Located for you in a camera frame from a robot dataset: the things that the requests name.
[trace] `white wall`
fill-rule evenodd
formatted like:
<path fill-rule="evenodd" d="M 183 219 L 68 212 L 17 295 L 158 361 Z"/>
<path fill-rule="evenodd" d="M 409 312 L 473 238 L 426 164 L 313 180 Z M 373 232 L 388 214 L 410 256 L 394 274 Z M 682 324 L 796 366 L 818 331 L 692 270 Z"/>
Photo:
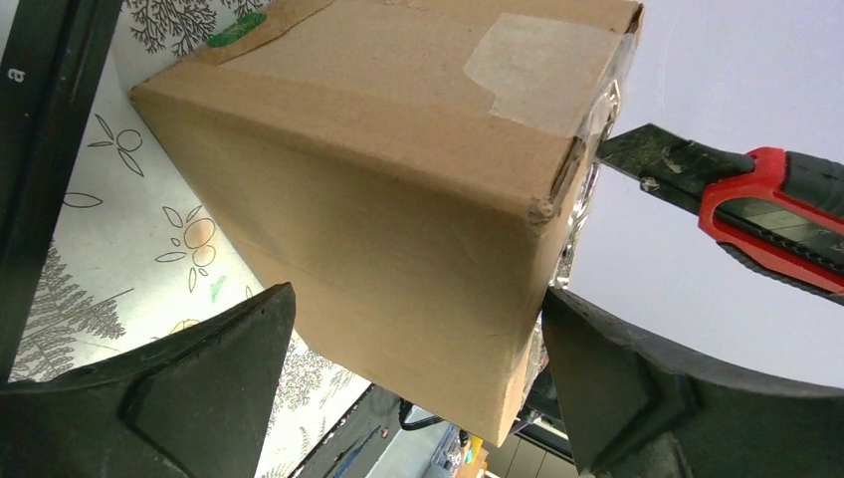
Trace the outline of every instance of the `white wall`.
<path fill-rule="evenodd" d="M 723 149 L 775 145 L 844 160 L 844 2 L 645 5 L 615 133 L 654 122 Z M 573 292 L 716 358 L 844 387 L 844 307 L 746 270 L 692 215 L 601 174 Z"/>

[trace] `cable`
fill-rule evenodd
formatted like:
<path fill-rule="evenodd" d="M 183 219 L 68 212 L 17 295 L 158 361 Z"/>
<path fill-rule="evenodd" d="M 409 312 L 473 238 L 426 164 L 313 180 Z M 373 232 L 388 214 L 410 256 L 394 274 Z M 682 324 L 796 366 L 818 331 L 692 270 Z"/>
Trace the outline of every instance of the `cable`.
<path fill-rule="evenodd" d="M 422 418 L 421 420 L 414 421 L 411 423 L 407 422 L 407 417 L 410 415 L 410 410 L 413 409 L 413 403 L 405 400 L 404 398 L 400 399 L 399 407 L 398 407 L 398 423 L 401 425 L 402 430 L 406 431 L 416 431 L 421 430 L 422 428 L 426 428 L 431 425 L 436 425 L 443 421 L 442 418 L 439 416 L 429 416 L 428 418 Z"/>

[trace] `red utility knife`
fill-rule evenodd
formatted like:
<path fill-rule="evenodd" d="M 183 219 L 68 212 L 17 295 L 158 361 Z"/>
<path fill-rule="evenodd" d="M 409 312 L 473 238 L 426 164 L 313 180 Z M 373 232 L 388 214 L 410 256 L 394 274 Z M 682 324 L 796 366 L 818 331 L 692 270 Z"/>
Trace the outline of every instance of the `red utility knife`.
<path fill-rule="evenodd" d="M 602 142 L 598 159 L 698 215 L 755 272 L 844 305 L 844 165 L 773 147 L 721 151 L 652 124 Z"/>

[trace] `packing tape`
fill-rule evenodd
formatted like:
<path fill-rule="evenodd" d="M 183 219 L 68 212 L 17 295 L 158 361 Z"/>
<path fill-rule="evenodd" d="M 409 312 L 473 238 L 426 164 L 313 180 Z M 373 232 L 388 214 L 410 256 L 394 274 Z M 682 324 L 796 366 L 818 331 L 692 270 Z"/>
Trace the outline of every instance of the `packing tape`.
<path fill-rule="evenodd" d="M 496 96 L 491 115 L 571 136 L 583 96 L 594 95 L 594 72 L 619 41 L 618 33 L 590 25 L 505 13 L 463 71 Z"/>

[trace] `black frame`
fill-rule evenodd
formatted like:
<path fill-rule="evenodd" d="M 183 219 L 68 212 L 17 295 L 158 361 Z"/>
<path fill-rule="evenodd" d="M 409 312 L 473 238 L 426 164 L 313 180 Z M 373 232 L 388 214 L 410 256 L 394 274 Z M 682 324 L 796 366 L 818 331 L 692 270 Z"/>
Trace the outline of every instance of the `black frame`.
<path fill-rule="evenodd" d="M 9 379 L 120 0 L 20 0 L 0 62 L 0 383 Z"/>

